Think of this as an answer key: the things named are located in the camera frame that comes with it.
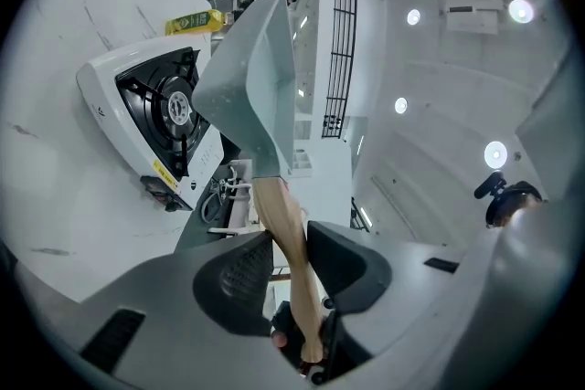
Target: recessed light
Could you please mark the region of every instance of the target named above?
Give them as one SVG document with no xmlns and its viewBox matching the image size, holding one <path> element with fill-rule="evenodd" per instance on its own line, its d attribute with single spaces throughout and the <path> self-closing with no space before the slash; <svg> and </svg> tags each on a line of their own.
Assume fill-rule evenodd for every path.
<svg viewBox="0 0 585 390">
<path fill-rule="evenodd" d="M 420 21 L 420 12 L 415 8 L 409 11 L 409 14 L 406 15 L 406 21 L 411 26 L 415 26 Z"/>
<path fill-rule="evenodd" d="M 534 8 L 526 0 L 513 0 L 508 6 L 508 13 L 518 23 L 528 23 L 534 18 Z"/>
<path fill-rule="evenodd" d="M 369 226 L 370 226 L 370 227 L 372 227 L 372 222 L 369 220 L 369 216 L 368 216 L 368 215 L 366 215 L 366 210 L 364 210 L 364 208 L 363 208 L 363 207 L 361 207 L 361 208 L 359 209 L 359 211 L 361 211 L 361 212 L 362 212 L 362 215 L 363 215 L 363 216 L 364 216 L 364 218 L 366 219 L 367 223 L 369 224 Z"/>
<path fill-rule="evenodd" d="M 404 114 L 409 107 L 409 102 L 405 98 L 398 98 L 394 103 L 394 111 L 398 114 Z"/>
<path fill-rule="evenodd" d="M 492 169 L 499 169 L 505 164 L 508 158 L 508 151 L 501 142 L 490 142 L 485 147 L 485 163 Z"/>
<path fill-rule="evenodd" d="M 357 154 L 359 154 L 359 151 L 362 149 L 362 142 L 364 141 L 364 135 L 362 135 L 362 138 L 359 139 L 359 145 L 357 146 Z"/>
</svg>

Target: gas stove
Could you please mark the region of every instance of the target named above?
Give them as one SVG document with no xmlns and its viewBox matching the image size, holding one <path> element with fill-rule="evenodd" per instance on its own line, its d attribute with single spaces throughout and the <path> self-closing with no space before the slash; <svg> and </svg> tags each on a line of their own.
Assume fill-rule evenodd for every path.
<svg viewBox="0 0 585 390">
<path fill-rule="evenodd" d="M 193 210 L 223 158 L 218 130 L 191 106 L 204 37 L 158 37 L 113 50 L 77 74 L 96 121 L 167 211 Z"/>
</svg>

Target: marble countertop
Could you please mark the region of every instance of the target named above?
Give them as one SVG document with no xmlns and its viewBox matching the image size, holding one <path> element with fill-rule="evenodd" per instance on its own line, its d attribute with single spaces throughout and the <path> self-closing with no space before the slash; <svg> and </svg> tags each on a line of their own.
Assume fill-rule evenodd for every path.
<svg viewBox="0 0 585 390">
<path fill-rule="evenodd" d="M 162 36 L 206 0 L 26 0 L 0 56 L 5 243 L 36 276 L 84 300 L 173 251 L 189 212 L 166 213 L 101 132 L 77 70 L 108 50 Z M 209 35 L 201 35 L 209 47 Z"/>
</svg>

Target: railing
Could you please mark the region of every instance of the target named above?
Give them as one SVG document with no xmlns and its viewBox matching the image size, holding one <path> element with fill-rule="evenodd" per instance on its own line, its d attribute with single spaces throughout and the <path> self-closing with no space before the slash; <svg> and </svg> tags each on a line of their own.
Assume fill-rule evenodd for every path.
<svg viewBox="0 0 585 390">
<path fill-rule="evenodd" d="M 349 227 L 352 229 L 359 229 L 360 231 L 364 230 L 367 233 L 369 232 L 369 229 L 366 226 L 366 221 L 362 217 L 362 214 L 359 213 L 356 200 L 354 200 L 353 196 L 351 197 L 351 218 L 349 220 Z"/>
<path fill-rule="evenodd" d="M 323 138 L 340 138 L 354 66 L 357 0 L 335 0 L 329 88 L 323 119 Z"/>
</svg>

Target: yellow bottle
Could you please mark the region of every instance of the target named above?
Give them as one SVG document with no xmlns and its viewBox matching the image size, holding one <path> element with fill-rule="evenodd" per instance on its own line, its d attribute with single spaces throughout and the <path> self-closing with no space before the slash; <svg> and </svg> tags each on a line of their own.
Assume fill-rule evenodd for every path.
<svg viewBox="0 0 585 390">
<path fill-rule="evenodd" d="M 233 23 L 232 14 L 224 14 L 219 10 L 211 9 L 167 21 L 165 24 L 165 35 L 213 33 L 230 23 Z"/>
</svg>

